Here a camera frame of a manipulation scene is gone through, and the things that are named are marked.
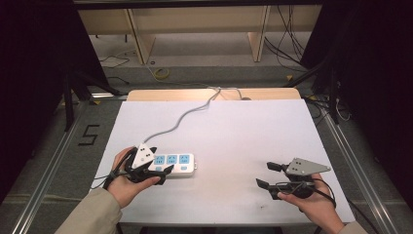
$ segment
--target power strip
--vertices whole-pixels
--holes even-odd
[[[173,166],[172,172],[167,177],[190,177],[197,169],[193,154],[156,154],[155,159],[149,166],[150,171],[163,171],[165,168]]]

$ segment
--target white cable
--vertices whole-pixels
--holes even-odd
[[[189,86],[189,85],[201,85],[201,86],[205,86],[205,87],[209,87],[209,85],[203,84],[203,83],[178,83],[178,82],[170,82],[170,81],[162,81],[159,80],[158,78],[156,78],[156,75],[154,74],[154,72],[151,70],[151,68],[149,68],[149,66],[147,64],[144,64],[145,67],[149,70],[149,72],[151,72],[152,74],[152,78],[155,79],[156,82],[159,83],[165,83],[165,84],[173,84],[173,85],[182,85],[182,86]]]
[[[349,120],[350,120],[350,117],[352,116],[352,114],[349,113],[349,116],[348,116],[347,118],[344,118],[344,117],[340,114],[340,111],[338,110],[338,102],[340,102],[340,99],[339,99],[339,98],[336,99],[336,111],[337,111],[338,116],[340,116],[340,118],[341,118],[342,120],[344,120],[344,121],[349,121]]]
[[[238,92],[238,95],[240,96],[240,99],[243,99],[243,95],[241,94],[241,91],[240,91],[240,89],[238,89],[238,88],[234,88],[234,87],[221,88],[221,87],[212,87],[212,86],[209,86],[209,87],[207,87],[207,88],[208,88],[208,89],[214,89],[214,90],[216,90],[216,89],[219,89],[219,90],[235,90],[235,91]]]
[[[166,130],[166,131],[163,131],[163,132],[159,132],[159,133],[156,133],[156,134],[153,134],[152,136],[149,136],[146,140],[144,140],[143,143],[146,143],[149,139],[151,139],[151,138],[153,138],[153,137],[156,137],[156,136],[159,136],[159,135],[163,135],[163,134],[167,134],[167,133],[170,133],[170,132],[176,130],[176,129],[179,127],[179,124],[180,124],[180,122],[182,121],[182,119],[183,119],[187,114],[189,114],[189,113],[191,113],[191,112],[195,112],[195,111],[198,111],[198,110],[204,110],[205,108],[208,108],[208,107],[209,107],[209,103],[210,103],[214,98],[216,98],[216,97],[219,95],[219,93],[221,93],[221,89],[220,89],[220,88],[218,88],[218,91],[217,91],[212,97],[210,97],[205,104],[203,104],[203,105],[201,105],[201,106],[199,106],[199,107],[190,109],[190,110],[186,111],[185,113],[183,113],[183,114],[179,117],[178,121],[176,121],[175,126],[173,126],[171,129]]]

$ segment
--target white tabletop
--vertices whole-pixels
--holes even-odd
[[[170,129],[185,111],[204,101],[127,101],[122,104],[96,177],[110,172],[114,156],[147,137]],[[121,222],[141,225],[290,225],[310,221],[284,201],[274,201],[256,178],[288,181],[267,162],[298,157],[330,166],[302,99],[215,100],[188,114],[172,133],[147,142],[157,153],[193,153],[198,168],[190,178],[167,179],[140,193],[123,209]],[[334,169],[321,174],[331,186],[337,212],[354,221]]]

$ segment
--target aluminum rail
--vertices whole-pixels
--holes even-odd
[[[30,196],[27,204],[25,205],[22,213],[20,214],[15,228],[13,229],[13,234],[23,234],[27,233],[28,228],[30,227],[34,217],[36,216],[37,211],[42,204],[42,200],[49,189],[50,184],[52,183],[53,178],[55,177],[58,166],[60,165],[61,160],[64,157],[64,154],[69,146],[70,140],[73,138],[74,133],[78,128],[79,122],[81,121],[83,114],[85,113],[88,107],[88,101],[81,101],[78,106],[78,115],[73,122],[71,128],[64,133],[60,143],[57,146],[57,149],[49,163],[47,169],[42,175],[37,187],[35,188],[33,194]]]
[[[374,186],[368,179],[362,165],[357,159],[357,156],[353,149],[350,147],[349,142],[341,131],[340,126],[335,125],[334,121],[330,116],[326,116],[326,122],[328,128],[333,133],[334,138],[337,141],[338,146],[340,147],[341,152],[343,153],[344,158],[350,170],[352,171],[353,176],[358,184],[358,187],[361,190],[368,206],[371,209],[371,212],[374,214],[381,230],[384,233],[396,234],[398,233],[397,228],[395,227],[394,222],[387,210],[386,206],[383,204],[379,194],[377,194]]]

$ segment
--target sleeve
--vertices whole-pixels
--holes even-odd
[[[361,225],[354,221],[347,224],[338,234],[367,234]]]
[[[91,191],[56,233],[115,233],[122,217],[115,198],[103,188]]]

